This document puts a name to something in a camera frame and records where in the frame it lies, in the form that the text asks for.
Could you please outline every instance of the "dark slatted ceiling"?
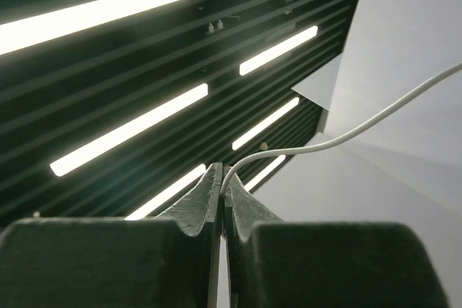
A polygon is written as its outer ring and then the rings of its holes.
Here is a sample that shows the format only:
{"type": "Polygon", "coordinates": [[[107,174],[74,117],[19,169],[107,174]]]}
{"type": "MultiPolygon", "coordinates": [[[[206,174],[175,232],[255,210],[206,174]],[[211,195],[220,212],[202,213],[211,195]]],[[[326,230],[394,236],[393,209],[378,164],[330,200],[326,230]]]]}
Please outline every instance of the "dark slatted ceiling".
{"type": "MultiPolygon", "coordinates": [[[[0,0],[0,24],[86,1],[0,0]]],[[[34,211],[126,216],[199,164],[233,164],[262,142],[304,145],[322,109],[290,87],[340,54],[357,1],[183,0],[0,56],[0,225],[34,211]],[[207,34],[218,19],[225,29],[207,34]],[[239,75],[243,61],[313,25],[315,38],[239,75]],[[204,99],[52,173],[54,160],[202,83],[204,99]],[[232,150],[294,97],[294,110],[232,150]]],[[[243,182],[272,160],[243,168],[243,182]]]]}

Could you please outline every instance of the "white cable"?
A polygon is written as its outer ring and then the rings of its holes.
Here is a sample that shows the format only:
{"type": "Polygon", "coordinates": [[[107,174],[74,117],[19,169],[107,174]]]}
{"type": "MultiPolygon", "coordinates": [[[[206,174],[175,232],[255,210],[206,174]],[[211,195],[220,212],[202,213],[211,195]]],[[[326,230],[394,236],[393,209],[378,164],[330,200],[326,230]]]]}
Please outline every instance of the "white cable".
{"type": "Polygon", "coordinates": [[[249,162],[253,162],[258,159],[268,158],[268,157],[277,157],[279,155],[297,155],[297,154],[306,154],[312,153],[314,151],[323,151],[324,149],[329,149],[339,144],[342,144],[361,133],[364,133],[367,129],[373,127],[375,124],[379,123],[380,121],[387,118],[389,115],[392,115],[397,110],[401,109],[404,105],[408,104],[416,97],[418,97],[423,92],[427,91],[436,83],[441,82],[443,79],[446,79],[449,76],[454,75],[455,73],[462,71],[462,62],[456,64],[455,66],[440,72],[437,75],[434,75],[424,83],[420,84],[418,87],[414,88],[412,91],[404,95],[401,99],[398,99],[393,104],[388,106],[386,109],[380,111],[378,114],[371,117],[369,120],[366,120],[360,126],[357,126],[353,130],[350,130],[343,135],[334,138],[333,140],[323,142],[322,144],[315,144],[313,146],[306,146],[306,147],[297,147],[297,148],[286,148],[286,149],[273,149],[271,151],[263,151],[260,153],[251,154],[244,159],[239,160],[225,176],[223,180],[222,188],[220,193],[225,194],[227,189],[228,183],[231,180],[233,174],[235,174],[242,166],[248,164],[249,162]]]}

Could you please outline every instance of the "ceiling light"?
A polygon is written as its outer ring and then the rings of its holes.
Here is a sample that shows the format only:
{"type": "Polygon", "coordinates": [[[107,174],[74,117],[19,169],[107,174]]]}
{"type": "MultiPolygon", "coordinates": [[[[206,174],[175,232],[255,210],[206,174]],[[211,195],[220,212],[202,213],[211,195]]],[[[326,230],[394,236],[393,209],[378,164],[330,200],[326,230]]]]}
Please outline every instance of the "ceiling light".
{"type": "Polygon", "coordinates": [[[283,115],[288,113],[292,108],[298,105],[300,101],[299,97],[295,97],[290,100],[286,105],[279,108],[275,113],[270,115],[268,118],[262,120],[259,124],[251,128],[247,133],[242,135],[236,141],[232,143],[232,149],[236,150],[243,146],[245,143],[249,142],[252,138],[257,136],[260,132],[268,128],[271,124],[280,119],[283,115]]]}
{"type": "Polygon", "coordinates": [[[241,76],[244,76],[249,72],[258,69],[260,66],[268,63],[269,61],[272,61],[273,59],[282,56],[283,54],[289,52],[297,46],[302,45],[309,39],[314,38],[317,33],[318,27],[314,26],[296,34],[295,36],[292,36],[290,39],[287,39],[268,50],[265,50],[257,56],[249,59],[245,63],[242,63],[239,67],[239,74],[241,76]]]}
{"type": "Polygon", "coordinates": [[[0,25],[0,55],[178,0],[97,0],[0,25]]]}
{"type": "Polygon", "coordinates": [[[51,169],[57,176],[65,175],[66,173],[78,168],[79,166],[89,162],[90,160],[100,156],[104,152],[114,148],[122,142],[132,138],[133,136],[145,131],[154,124],[170,117],[174,113],[188,107],[192,103],[202,99],[209,93],[207,84],[186,92],[169,102],[166,102],[159,107],[145,113],[144,115],[133,119],[127,124],[107,133],[96,140],[84,145],[83,147],[73,151],[70,154],[56,160],[50,164],[51,169]]]}
{"type": "Polygon", "coordinates": [[[206,171],[206,167],[204,164],[199,165],[194,170],[189,172],[183,178],[177,180],[173,183],[170,187],[162,191],[161,193],[157,194],[153,197],[152,200],[145,203],[143,206],[138,208],[135,212],[130,214],[125,218],[125,220],[140,220],[143,219],[145,216],[148,216],[153,212],[156,208],[161,206],[163,203],[170,200],[173,196],[178,194],[181,190],[186,188],[192,182],[197,180],[200,176],[202,176],[206,171]]]}
{"type": "Polygon", "coordinates": [[[267,175],[274,171],[284,160],[285,155],[279,155],[276,160],[273,160],[270,165],[265,167],[260,173],[258,173],[249,183],[245,185],[247,191],[251,191],[257,184],[259,184],[267,175]]]}

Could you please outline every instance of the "fluorescent light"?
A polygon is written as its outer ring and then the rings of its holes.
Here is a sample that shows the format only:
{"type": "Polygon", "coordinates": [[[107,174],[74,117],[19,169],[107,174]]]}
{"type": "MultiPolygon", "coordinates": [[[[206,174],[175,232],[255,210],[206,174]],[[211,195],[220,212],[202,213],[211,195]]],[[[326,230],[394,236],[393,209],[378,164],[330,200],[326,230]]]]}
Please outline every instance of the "fluorescent light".
{"type": "Polygon", "coordinates": [[[268,50],[265,50],[257,56],[249,59],[245,63],[242,63],[239,67],[239,74],[241,76],[244,76],[249,72],[258,69],[260,66],[268,63],[269,61],[272,61],[273,59],[282,56],[283,54],[289,52],[297,46],[302,45],[309,39],[314,38],[316,34],[318,34],[318,27],[314,26],[296,34],[295,36],[292,36],[290,39],[287,39],[282,43],[275,45],[274,47],[271,47],[268,50]]]}
{"type": "Polygon", "coordinates": [[[174,113],[188,107],[192,103],[202,99],[209,93],[206,83],[186,92],[169,102],[133,119],[127,124],[107,133],[89,144],[80,147],[76,151],[56,160],[50,164],[55,175],[62,176],[66,173],[82,166],[86,162],[100,156],[109,149],[121,144],[133,136],[145,131],[154,124],[170,117],[174,113]]]}
{"type": "Polygon", "coordinates": [[[267,175],[274,171],[284,160],[285,155],[279,155],[276,160],[272,161],[270,165],[265,167],[260,173],[258,173],[249,183],[245,185],[247,191],[251,191],[257,184],[259,184],[267,175]]]}
{"type": "Polygon", "coordinates": [[[205,173],[205,170],[206,168],[204,164],[199,165],[194,170],[189,172],[186,176],[177,180],[170,187],[168,187],[167,189],[165,189],[164,191],[162,191],[161,193],[153,197],[152,200],[150,200],[149,202],[146,202],[143,206],[138,208],[135,212],[127,216],[125,220],[140,220],[140,219],[143,219],[145,216],[148,216],[157,207],[159,207],[163,203],[170,200],[173,196],[178,194],[182,189],[186,188],[188,185],[194,182],[194,180],[202,176],[205,173]]]}
{"type": "Polygon", "coordinates": [[[0,55],[178,0],[97,0],[0,25],[0,55]]]}
{"type": "Polygon", "coordinates": [[[272,123],[276,122],[280,119],[283,115],[288,113],[292,108],[298,105],[300,101],[299,97],[295,97],[294,99],[290,100],[286,105],[279,108],[275,113],[270,115],[269,117],[262,120],[259,124],[251,128],[248,132],[238,138],[236,141],[232,143],[232,149],[236,150],[239,149],[241,146],[249,142],[252,138],[257,136],[260,132],[268,128],[272,123]]]}

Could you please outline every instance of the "rectangular light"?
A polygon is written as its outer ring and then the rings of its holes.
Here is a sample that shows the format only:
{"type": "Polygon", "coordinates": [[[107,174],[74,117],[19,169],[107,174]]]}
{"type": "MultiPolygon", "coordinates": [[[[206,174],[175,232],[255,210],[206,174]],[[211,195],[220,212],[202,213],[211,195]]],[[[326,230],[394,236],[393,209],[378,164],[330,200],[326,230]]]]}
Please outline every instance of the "rectangular light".
{"type": "Polygon", "coordinates": [[[253,70],[258,69],[260,66],[272,61],[273,59],[282,56],[283,54],[289,52],[290,50],[296,48],[297,46],[302,45],[311,38],[314,38],[318,34],[318,27],[313,26],[309,29],[306,29],[295,36],[292,36],[290,39],[283,41],[271,47],[268,50],[258,54],[257,56],[249,59],[248,61],[242,63],[239,67],[239,74],[244,76],[253,70]]]}
{"type": "Polygon", "coordinates": [[[166,102],[159,107],[145,113],[128,122],[127,124],[107,133],[96,140],[80,147],[70,154],[56,160],[50,164],[51,169],[57,176],[65,175],[66,173],[82,166],[90,160],[100,156],[104,152],[114,148],[122,142],[132,138],[133,136],[145,131],[154,124],[170,117],[174,113],[182,110],[185,107],[207,96],[209,87],[206,83],[186,92],[169,102],[166,102]]]}
{"type": "Polygon", "coordinates": [[[178,0],[97,0],[0,25],[0,55],[178,0]]]}
{"type": "Polygon", "coordinates": [[[245,185],[247,191],[251,191],[257,184],[259,184],[267,175],[272,173],[284,160],[286,159],[285,155],[279,155],[276,160],[272,161],[270,165],[265,167],[258,173],[249,183],[245,185]]]}
{"type": "Polygon", "coordinates": [[[288,113],[292,108],[298,105],[300,101],[299,97],[295,97],[294,99],[290,100],[286,105],[279,108],[275,113],[270,115],[269,117],[262,120],[259,124],[251,128],[248,132],[238,138],[236,141],[232,143],[232,149],[237,150],[247,142],[249,142],[252,138],[257,136],[260,132],[268,128],[271,124],[276,122],[280,119],[283,115],[288,113]]]}
{"type": "Polygon", "coordinates": [[[138,208],[135,212],[130,214],[125,218],[125,220],[140,220],[143,219],[145,216],[148,216],[153,212],[156,208],[161,206],[163,203],[170,200],[173,196],[178,194],[181,190],[186,188],[192,182],[197,180],[200,176],[202,176],[206,171],[206,167],[204,164],[199,165],[194,170],[189,172],[183,178],[177,180],[173,183],[170,187],[153,197],[152,200],[146,202],[143,206],[138,208]]]}

